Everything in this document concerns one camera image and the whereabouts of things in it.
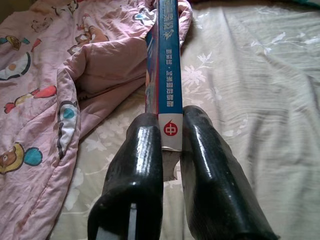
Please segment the bed with beige sheet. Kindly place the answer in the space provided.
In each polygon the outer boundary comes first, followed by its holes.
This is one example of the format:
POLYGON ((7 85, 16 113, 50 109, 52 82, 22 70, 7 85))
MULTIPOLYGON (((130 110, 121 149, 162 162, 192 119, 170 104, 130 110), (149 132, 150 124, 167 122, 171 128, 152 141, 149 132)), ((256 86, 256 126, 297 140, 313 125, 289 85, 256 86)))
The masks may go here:
MULTIPOLYGON (((181 49, 183 105, 196 105, 241 164, 280 240, 320 240, 320 9, 292 1, 192 4, 181 49)), ((87 240, 109 163, 145 108, 135 91, 79 144, 48 240, 87 240)), ((164 183, 160 240, 193 240, 180 162, 164 183)))

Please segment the colourful blue pink book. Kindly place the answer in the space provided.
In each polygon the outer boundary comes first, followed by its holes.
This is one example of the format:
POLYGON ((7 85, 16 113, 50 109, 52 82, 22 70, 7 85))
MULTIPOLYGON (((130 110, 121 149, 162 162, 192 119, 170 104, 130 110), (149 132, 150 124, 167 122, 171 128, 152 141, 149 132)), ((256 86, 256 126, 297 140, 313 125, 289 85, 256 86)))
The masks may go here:
POLYGON ((183 100, 177 0, 155 0, 156 19, 146 35, 146 112, 157 115, 161 133, 163 180, 176 179, 182 152, 183 100))

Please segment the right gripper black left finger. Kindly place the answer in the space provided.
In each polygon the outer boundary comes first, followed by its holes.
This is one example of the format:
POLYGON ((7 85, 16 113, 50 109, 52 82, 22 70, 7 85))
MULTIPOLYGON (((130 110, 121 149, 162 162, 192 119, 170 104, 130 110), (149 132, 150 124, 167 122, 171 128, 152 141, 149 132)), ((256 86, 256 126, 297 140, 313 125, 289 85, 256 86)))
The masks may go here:
POLYGON ((87 222, 88 240, 159 240, 163 217, 161 131, 153 113, 137 116, 108 166, 87 222))

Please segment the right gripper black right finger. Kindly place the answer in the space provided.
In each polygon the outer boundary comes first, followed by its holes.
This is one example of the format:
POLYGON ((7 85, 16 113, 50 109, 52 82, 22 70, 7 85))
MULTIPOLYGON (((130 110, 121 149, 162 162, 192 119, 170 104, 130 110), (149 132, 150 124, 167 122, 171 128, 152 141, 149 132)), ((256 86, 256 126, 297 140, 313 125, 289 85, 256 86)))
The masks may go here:
POLYGON ((194 240, 278 240, 231 148, 195 105, 183 108, 180 170, 194 240))

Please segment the pink cartoon print quilt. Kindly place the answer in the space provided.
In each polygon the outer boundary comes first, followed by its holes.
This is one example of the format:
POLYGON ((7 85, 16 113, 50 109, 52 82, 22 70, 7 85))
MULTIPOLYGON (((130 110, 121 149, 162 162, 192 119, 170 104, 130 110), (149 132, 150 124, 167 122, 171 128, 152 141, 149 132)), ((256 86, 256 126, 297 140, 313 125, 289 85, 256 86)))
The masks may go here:
POLYGON ((78 144, 146 80, 157 0, 36 0, 0 23, 0 240, 47 240, 78 144))

